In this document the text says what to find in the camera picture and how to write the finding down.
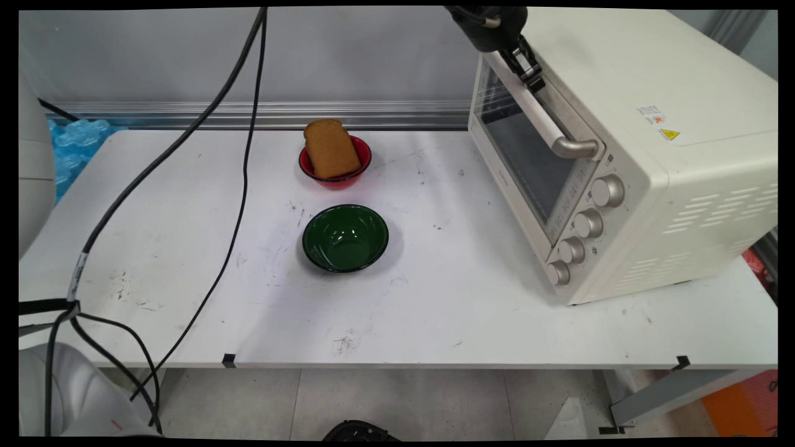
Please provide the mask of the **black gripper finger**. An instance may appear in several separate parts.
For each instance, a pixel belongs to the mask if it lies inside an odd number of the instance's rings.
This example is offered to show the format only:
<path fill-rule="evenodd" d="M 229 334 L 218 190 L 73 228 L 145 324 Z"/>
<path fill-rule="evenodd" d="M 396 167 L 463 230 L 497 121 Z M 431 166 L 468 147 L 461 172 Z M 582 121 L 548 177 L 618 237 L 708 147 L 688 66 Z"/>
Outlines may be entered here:
<path fill-rule="evenodd" d="M 542 78 L 542 67 L 537 61 L 536 56 L 523 36 L 517 39 L 517 47 L 513 51 L 514 71 L 520 78 L 522 84 L 532 94 L 539 93 L 545 87 Z"/>
<path fill-rule="evenodd" d="M 522 49 L 515 48 L 511 51 L 505 49 L 500 51 L 500 56 L 508 66 L 509 70 L 520 80 L 527 79 L 527 58 L 522 53 Z"/>

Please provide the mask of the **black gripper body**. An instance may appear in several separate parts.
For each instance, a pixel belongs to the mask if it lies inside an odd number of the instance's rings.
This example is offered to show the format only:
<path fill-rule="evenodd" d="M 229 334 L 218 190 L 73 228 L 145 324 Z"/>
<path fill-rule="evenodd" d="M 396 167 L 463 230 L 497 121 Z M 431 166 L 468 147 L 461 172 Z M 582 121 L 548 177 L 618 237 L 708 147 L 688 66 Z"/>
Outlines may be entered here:
<path fill-rule="evenodd" d="M 525 6 L 447 6 L 446 11 L 480 53 L 515 49 L 528 18 Z"/>

